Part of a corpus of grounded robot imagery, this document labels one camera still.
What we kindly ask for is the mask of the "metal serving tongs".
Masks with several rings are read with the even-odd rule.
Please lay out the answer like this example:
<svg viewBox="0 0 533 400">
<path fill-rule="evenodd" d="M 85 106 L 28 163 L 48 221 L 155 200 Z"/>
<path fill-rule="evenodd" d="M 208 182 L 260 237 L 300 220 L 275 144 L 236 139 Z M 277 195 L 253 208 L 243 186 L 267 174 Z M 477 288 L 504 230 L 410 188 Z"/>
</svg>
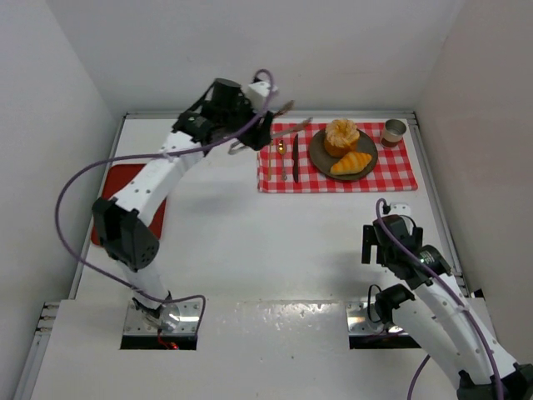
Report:
<svg viewBox="0 0 533 400">
<path fill-rule="evenodd" d="M 276 121 L 276 119 L 280 118 L 283 115 L 285 115 L 288 112 L 290 112 L 294 108 L 294 105 L 295 105 L 295 101 L 291 100 L 291 101 L 285 103 L 279 110 L 274 112 L 274 119 L 273 119 L 272 124 L 271 124 L 271 140 L 272 139 L 275 140 L 277 138 L 280 138 L 280 137 L 282 137 L 284 135 L 288 135 L 290 133 L 298 133 L 298 132 L 304 130 L 311 123 L 312 118 L 309 117 L 307 119 L 304 119 L 302 122 L 299 122 L 299 123 L 297 123 L 297 124 L 295 124 L 293 126 L 290 126 L 288 128 L 285 128 L 285 129 L 282 129 L 282 130 L 278 130 L 278 131 L 275 131 L 273 129 L 274 122 Z M 229 155 L 236 155 L 236 154 L 240 153 L 241 151 L 244 151 L 244 150 L 247 150 L 247 149 L 251 149 L 251 148 L 246 147 L 245 145 L 241 144 L 241 137 L 239 137 L 236 142 L 233 142 L 230 145 L 227 153 Z"/>
</svg>

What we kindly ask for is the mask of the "golden croissant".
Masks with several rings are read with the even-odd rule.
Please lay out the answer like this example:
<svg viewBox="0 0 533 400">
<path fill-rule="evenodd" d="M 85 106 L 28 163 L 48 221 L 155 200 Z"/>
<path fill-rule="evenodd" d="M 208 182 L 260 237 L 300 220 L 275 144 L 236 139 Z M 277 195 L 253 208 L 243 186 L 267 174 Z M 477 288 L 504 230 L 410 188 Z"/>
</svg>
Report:
<svg viewBox="0 0 533 400">
<path fill-rule="evenodd" d="M 330 168 L 332 175 L 361 173 L 372 161 L 372 155 L 363 152 L 349 152 Z"/>
</svg>

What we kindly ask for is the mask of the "round orange bun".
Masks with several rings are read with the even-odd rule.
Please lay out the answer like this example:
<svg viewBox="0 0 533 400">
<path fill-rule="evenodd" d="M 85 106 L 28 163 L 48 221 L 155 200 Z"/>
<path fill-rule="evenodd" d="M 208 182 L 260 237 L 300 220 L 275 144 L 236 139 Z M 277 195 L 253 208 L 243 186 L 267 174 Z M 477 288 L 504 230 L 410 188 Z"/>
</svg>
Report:
<svg viewBox="0 0 533 400">
<path fill-rule="evenodd" d="M 356 151 L 360 139 L 357 125 L 349 119 L 335 119 L 325 128 L 324 148 L 334 158 Z"/>
</svg>

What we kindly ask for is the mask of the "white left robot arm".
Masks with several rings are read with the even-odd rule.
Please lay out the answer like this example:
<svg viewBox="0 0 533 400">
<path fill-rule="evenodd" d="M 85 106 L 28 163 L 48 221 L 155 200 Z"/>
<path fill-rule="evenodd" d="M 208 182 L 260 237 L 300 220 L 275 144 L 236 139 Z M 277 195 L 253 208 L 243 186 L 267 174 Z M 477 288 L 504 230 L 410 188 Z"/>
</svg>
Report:
<svg viewBox="0 0 533 400">
<path fill-rule="evenodd" d="M 236 135 L 244 147 L 265 147 L 273 120 L 268 103 L 276 92 L 274 84 L 259 78 L 246 89 L 229 79 L 215 79 L 179 115 L 157 155 L 121 190 L 93 204 L 100 245 L 124 272 L 136 308 L 151 323 L 161 323 L 175 310 L 154 265 L 159 240 L 150 225 L 158 208 L 218 141 Z"/>
</svg>

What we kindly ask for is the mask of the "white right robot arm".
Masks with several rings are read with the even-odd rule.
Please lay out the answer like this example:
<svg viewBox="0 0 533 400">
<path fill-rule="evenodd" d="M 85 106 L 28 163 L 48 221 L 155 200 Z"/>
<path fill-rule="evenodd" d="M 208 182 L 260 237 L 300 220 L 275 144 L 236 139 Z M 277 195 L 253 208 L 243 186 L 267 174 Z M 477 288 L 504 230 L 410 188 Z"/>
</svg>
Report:
<svg viewBox="0 0 533 400">
<path fill-rule="evenodd" d="M 520 364 L 464 299 L 441 253 L 422 242 L 409 217 L 388 215 L 363 228 L 361 260 L 371 253 L 399 283 L 380 290 L 373 306 L 384 326 L 413 338 L 451 381 L 459 399 L 530 399 L 532 366 Z"/>
</svg>

